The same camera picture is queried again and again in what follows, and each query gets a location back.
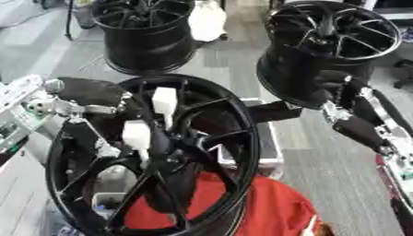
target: metal bracket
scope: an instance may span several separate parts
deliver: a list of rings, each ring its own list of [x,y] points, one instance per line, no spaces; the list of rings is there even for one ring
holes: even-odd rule
[[[256,123],[266,123],[298,118],[302,108],[291,106],[283,100],[248,108]]]

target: robotic arm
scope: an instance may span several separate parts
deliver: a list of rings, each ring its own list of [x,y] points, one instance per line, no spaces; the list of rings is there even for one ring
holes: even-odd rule
[[[64,83],[61,80],[45,80],[35,75],[2,85],[0,88],[0,163],[6,162],[16,154],[28,141],[28,136],[55,115],[66,118],[70,124],[83,124],[90,134],[88,137],[93,137],[92,147],[97,149],[98,155],[119,154],[119,150],[109,145],[89,121],[82,118],[82,115],[116,113],[122,109],[123,103],[120,103],[117,108],[100,105],[80,106],[74,101],[59,99],[58,93],[63,88]]]
[[[320,81],[321,86],[330,93],[330,100],[322,107],[327,122],[338,133],[380,155],[379,170],[392,198],[403,203],[412,215],[411,126],[382,92],[356,78],[338,72],[325,72],[321,74]]]

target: chair leg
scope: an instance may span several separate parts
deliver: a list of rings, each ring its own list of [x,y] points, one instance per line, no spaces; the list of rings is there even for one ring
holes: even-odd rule
[[[66,33],[65,36],[68,40],[72,41],[72,34],[70,33],[70,25],[72,23],[72,12],[73,12],[73,4],[75,0],[69,1],[69,8],[67,9],[67,19],[66,19]]]

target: gray carpet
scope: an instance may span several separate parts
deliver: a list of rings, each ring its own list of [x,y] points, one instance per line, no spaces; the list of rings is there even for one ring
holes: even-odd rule
[[[274,100],[255,78],[255,63],[268,45],[260,19],[266,5],[264,0],[229,1],[227,31],[230,40],[210,43],[199,49],[195,57],[177,72],[208,78],[242,97]],[[0,6],[0,25],[35,11],[36,6],[23,0]],[[10,81],[28,73],[115,82],[129,78],[104,63],[99,29],[80,30],[74,24],[76,40],[70,42],[64,37],[64,23],[64,10],[55,9],[21,27],[1,30],[0,72],[4,80]],[[404,46],[402,53],[413,57],[413,50],[408,46]],[[392,87],[392,83],[403,76],[390,67],[396,58],[394,54],[378,63],[372,84],[396,102],[413,123],[413,88],[398,90]],[[286,161],[283,181],[309,197],[337,235],[402,234],[389,207],[387,192],[378,177],[371,151],[335,134],[318,112],[305,111],[300,119],[278,122],[274,126]],[[0,228],[10,222],[22,224],[20,227],[25,223],[19,219],[0,218]],[[17,235],[15,232],[8,230],[0,236]]]

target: black alloy wheel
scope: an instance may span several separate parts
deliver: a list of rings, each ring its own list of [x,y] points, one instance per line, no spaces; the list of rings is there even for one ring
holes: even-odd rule
[[[195,51],[188,18],[193,0],[97,0],[92,16],[105,34],[113,69],[144,75],[185,64]]]
[[[257,64],[260,82],[282,100],[318,109],[325,93],[316,78],[343,71],[368,81],[372,61],[400,45],[397,27],[364,8],[300,1],[273,9],[265,18],[270,47]]]
[[[121,83],[121,86],[134,93],[131,104],[126,106],[133,108],[134,112],[130,114],[146,120],[153,136],[161,136],[156,142],[163,140],[168,143],[165,147],[169,148],[159,153],[162,144],[152,141],[150,163],[143,169],[135,152],[123,151],[118,158],[96,158],[85,152],[76,136],[64,126],[50,150],[46,181],[53,201],[68,222],[87,236],[233,235],[242,222],[244,199],[257,172],[259,160],[257,129],[242,101],[213,82],[183,75],[133,78]],[[174,115],[174,126],[169,131],[162,129],[161,116],[154,114],[151,109],[150,98],[157,87],[177,89],[178,110]],[[122,114],[116,117],[95,115],[90,116],[89,120],[111,143],[122,146],[119,140],[123,123],[128,118]],[[218,144],[222,144],[234,157],[237,171],[220,167],[208,151]],[[173,168],[170,159],[176,160]],[[74,164],[81,166],[82,170],[69,177],[67,170]],[[179,194],[194,193],[192,182],[196,176],[183,175],[179,181],[184,186],[175,184],[171,187],[170,181],[192,164],[198,165],[203,171],[215,173],[224,184],[225,193],[205,212],[187,218],[185,212],[188,204],[182,201]],[[89,191],[85,188],[101,171],[113,165],[125,166],[136,176],[137,181],[122,204],[109,219],[105,219],[92,210],[85,194]],[[124,217],[139,197],[145,197],[156,210],[173,215],[175,225],[154,230],[128,229]]]

